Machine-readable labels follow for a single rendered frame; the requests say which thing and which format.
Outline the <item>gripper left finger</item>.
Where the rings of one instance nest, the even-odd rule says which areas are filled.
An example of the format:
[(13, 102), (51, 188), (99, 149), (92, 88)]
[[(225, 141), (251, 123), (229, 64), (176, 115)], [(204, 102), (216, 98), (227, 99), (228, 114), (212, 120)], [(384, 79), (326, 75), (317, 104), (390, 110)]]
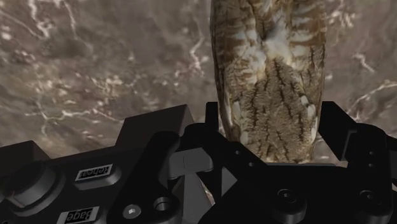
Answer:
[(182, 224), (182, 202), (168, 189), (169, 159), (180, 147), (202, 148), (214, 169), (227, 169), (236, 182), (226, 193), (221, 182), (209, 187), (215, 205), (197, 224), (266, 224), (268, 191), (257, 178), (266, 164), (240, 143), (218, 131), (218, 104), (208, 102), (205, 122), (194, 123), (179, 136), (155, 133), (108, 212), (108, 224)]

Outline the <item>black toaster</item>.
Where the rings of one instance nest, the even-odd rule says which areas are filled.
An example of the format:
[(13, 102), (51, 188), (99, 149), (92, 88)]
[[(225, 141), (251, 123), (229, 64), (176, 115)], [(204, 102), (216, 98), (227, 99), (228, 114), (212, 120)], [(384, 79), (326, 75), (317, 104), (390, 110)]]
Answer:
[(108, 224), (108, 212), (151, 137), (179, 136), (185, 105), (125, 119), (115, 145), (27, 165), (0, 150), (0, 224)]

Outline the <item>brown owl figure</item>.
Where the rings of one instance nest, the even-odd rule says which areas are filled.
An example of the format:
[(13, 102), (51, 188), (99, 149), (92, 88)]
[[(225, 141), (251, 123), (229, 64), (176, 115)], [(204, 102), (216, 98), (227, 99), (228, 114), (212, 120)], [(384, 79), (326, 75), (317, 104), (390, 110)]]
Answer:
[(312, 160), (325, 81), (324, 0), (211, 0), (226, 137), (264, 162)]

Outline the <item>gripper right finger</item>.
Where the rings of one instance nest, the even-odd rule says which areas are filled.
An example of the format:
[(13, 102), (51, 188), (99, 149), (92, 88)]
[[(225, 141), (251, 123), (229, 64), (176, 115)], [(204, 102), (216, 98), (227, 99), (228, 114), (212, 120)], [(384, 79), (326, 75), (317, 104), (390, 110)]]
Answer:
[(333, 101), (323, 101), (318, 129), (339, 161), (346, 161), (348, 208), (359, 224), (390, 224), (394, 212), (389, 136), (354, 121)]

